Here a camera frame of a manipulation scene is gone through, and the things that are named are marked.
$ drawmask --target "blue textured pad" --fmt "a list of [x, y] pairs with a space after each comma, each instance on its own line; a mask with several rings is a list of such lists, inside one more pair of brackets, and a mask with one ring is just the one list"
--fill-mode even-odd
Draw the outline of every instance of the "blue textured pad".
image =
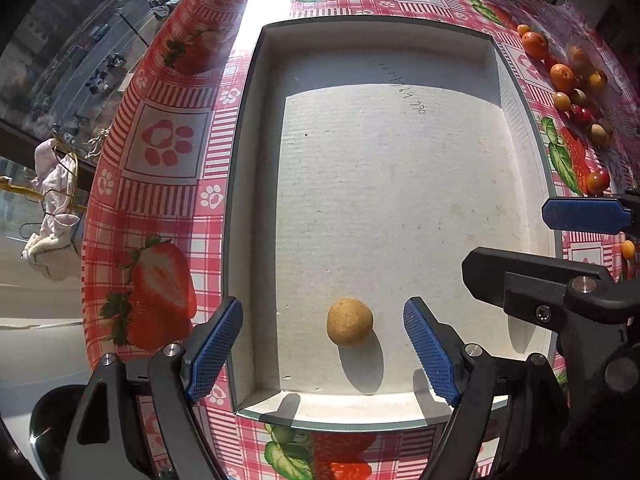
[[557, 231], [617, 235], [631, 225], [631, 212], [614, 198], [549, 198], [542, 220]]
[[242, 328], [242, 304], [235, 300], [210, 332], [191, 363], [190, 382], [185, 388], [189, 400], [198, 402], [209, 395]]
[[460, 392], [456, 388], [453, 363], [438, 338], [413, 301], [409, 300], [404, 304], [402, 317], [404, 329], [418, 354], [433, 391], [446, 399], [450, 406], [457, 406], [460, 402]]

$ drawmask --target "cloth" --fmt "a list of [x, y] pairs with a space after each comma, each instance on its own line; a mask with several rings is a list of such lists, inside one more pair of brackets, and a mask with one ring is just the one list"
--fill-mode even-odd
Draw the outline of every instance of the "cloth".
[[72, 240], [80, 218], [66, 212], [74, 192], [76, 163], [70, 155], [59, 162], [54, 146], [55, 139], [48, 139], [35, 150], [36, 178], [31, 184], [43, 194], [45, 215], [40, 232], [27, 241], [22, 259], [46, 278], [59, 282], [69, 276], [80, 277], [80, 254]]

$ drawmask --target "white car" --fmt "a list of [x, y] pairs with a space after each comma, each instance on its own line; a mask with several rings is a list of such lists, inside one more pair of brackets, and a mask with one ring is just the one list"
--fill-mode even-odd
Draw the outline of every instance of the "white car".
[[147, 0], [156, 20], [164, 20], [182, 0]]

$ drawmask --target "silver bolt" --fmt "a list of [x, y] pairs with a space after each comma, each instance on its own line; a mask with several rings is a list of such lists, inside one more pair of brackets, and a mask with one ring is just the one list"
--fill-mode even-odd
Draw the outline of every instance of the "silver bolt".
[[536, 366], [544, 366], [548, 363], [542, 354], [531, 354], [531, 362]]
[[619, 357], [607, 365], [604, 370], [604, 380], [614, 392], [621, 394], [628, 392], [638, 384], [638, 367], [628, 357]]
[[551, 321], [551, 309], [546, 305], [540, 305], [536, 309], [536, 317], [540, 323], [548, 323]]
[[465, 353], [471, 357], [482, 355], [482, 347], [476, 343], [469, 343], [465, 346]]
[[107, 352], [105, 355], [103, 355], [100, 358], [100, 364], [102, 366], [109, 366], [115, 360], [116, 360], [116, 354], [114, 354], [113, 352]]
[[588, 294], [596, 289], [598, 282], [589, 276], [577, 276], [571, 280], [571, 286], [577, 292]]
[[162, 349], [162, 353], [167, 357], [173, 357], [174, 355], [178, 355], [181, 350], [182, 348], [178, 343], [171, 343]]

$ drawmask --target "potato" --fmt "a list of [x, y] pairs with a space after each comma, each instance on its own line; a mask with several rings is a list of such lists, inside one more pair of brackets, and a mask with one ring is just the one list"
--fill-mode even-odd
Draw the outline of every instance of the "potato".
[[340, 298], [329, 308], [326, 333], [338, 346], [357, 346], [363, 343], [372, 331], [373, 314], [361, 301]]

